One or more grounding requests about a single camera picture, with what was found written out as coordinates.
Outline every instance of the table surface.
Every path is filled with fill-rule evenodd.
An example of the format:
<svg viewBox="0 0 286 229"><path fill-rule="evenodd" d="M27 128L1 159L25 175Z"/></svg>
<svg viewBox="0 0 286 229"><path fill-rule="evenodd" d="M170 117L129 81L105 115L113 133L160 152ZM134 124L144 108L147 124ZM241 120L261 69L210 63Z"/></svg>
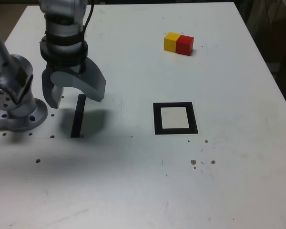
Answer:
<svg viewBox="0 0 286 229"><path fill-rule="evenodd" d="M44 31L29 6L6 41L40 99ZM163 51L169 31L191 56ZM0 229L286 229L286 102L233 3L97 5L86 40L105 98L86 100L84 138L74 88L36 129L0 132ZM156 102L192 102L199 134L155 135Z"/></svg>

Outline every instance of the black strip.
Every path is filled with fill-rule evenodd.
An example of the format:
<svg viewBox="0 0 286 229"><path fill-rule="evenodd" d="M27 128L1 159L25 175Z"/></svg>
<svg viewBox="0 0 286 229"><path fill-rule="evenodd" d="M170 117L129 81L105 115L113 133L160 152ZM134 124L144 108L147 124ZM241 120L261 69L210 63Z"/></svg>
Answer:
<svg viewBox="0 0 286 229"><path fill-rule="evenodd" d="M84 116L85 103L86 103L86 96L84 94L79 94L73 119L71 138L80 137L81 135L82 118Z"/></svg>
<svg viewBox="0 0 286 229"><path fill-rule="evenodd" d="M163 129L161 108L163 107L185 107L189 128ZM196 124L193 104L189 103L154 103L153 104L154 133L156 135L184 135L197 134L198 128Z"/></svg>
<svg viewBox="0 0 286 229"><path fill-rule="evenodd" d="M75 34L73 36L69 36L69 37L55 36L48 32L46 34L47 34L47 41L49 43L59 45L59 46L71 46L71 45L74 45L74 44L77 44L83 41L82 32Z"/></svg>

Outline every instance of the cable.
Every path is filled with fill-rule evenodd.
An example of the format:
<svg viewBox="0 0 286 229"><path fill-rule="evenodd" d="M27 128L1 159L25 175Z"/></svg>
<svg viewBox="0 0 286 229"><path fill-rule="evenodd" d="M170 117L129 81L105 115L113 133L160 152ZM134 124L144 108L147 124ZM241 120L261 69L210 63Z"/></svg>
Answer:
<svg viewBox="0 0 286 229"><path fill-rule="evenodd" d="M272 3L272 0L270 0L270 3L268 4L268 7L267 7L266 0L265 0L265 13L266 13L266 17L267 17L267 20L268 20L268 26L270 26L270 19L269 19L269 15L268 15L268 9L269 9L271 3Z"/></svg>
<svg viewBox="0 0 286 229"><path fill-rule="evenodd" d="M86 24L84 25L83 29L82 29L82 34L83 36L85 36L85 32L86 32L86 29L87 29L87 26L90 22L90 19L91 19L91 16L92 16L92 13L93 13L93 8L94 8L94 0L91 1L91 9L90 9L90 13L89 13L89 16L87 18L87 21L86 21Z"/></svg>
<svg viewBox="0 0 286 229"><path fill-rule="evenodd" d="M276 14L277 14L278 10L280 9L281 4L282 4L282 0L280 1L279 5L278 5L278 7L277 7L277 9L276 9L276 13L275 13L275 15L273 16L272 22L276 19Z"/></svg>

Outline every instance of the black tape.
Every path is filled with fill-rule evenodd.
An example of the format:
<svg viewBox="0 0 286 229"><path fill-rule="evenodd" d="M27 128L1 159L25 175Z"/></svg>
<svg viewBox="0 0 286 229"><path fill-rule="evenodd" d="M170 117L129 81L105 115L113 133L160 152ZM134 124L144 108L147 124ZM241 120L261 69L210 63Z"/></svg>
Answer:
<svg viewBox="0 0 286 229"><path fill-rule="evenodd" d="M82 118L84 116L85 103L86 103L86 96L84 94L79 94L73 119L71 138L81 136Z"/></svg>

